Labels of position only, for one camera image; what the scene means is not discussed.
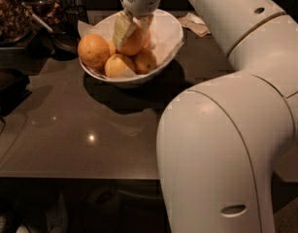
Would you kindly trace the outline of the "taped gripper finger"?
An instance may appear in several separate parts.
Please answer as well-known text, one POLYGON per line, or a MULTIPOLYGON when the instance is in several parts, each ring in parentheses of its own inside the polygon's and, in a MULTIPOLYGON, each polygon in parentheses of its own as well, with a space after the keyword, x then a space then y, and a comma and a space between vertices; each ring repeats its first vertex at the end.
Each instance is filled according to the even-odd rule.
POLYGON ((139 25, 144 34, 147 34, 153 20, 153 14, 147 17, 134 18, 134 21, 139 25))

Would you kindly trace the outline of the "yellow taped gripper finger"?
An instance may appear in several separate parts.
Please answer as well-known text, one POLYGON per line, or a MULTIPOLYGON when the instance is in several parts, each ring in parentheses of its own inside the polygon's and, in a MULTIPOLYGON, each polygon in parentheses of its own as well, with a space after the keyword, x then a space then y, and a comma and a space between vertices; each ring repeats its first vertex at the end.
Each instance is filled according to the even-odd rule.
POLYGON ((124 46, 136 27, 137 23, 128 10, 123 10, 116 14, 113 42, 117 49, 124 46))

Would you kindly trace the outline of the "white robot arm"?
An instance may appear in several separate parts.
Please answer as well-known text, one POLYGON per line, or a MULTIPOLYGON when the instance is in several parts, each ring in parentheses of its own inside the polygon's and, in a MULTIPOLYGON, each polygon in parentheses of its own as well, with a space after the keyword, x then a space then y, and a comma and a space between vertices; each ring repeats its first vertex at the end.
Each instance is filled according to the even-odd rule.
POLYGON ((298 143, 298 23, 272 0, 188 0, 234 71, 169 103, 156 155, 172 233, 275 233, 273 164, 298 143))

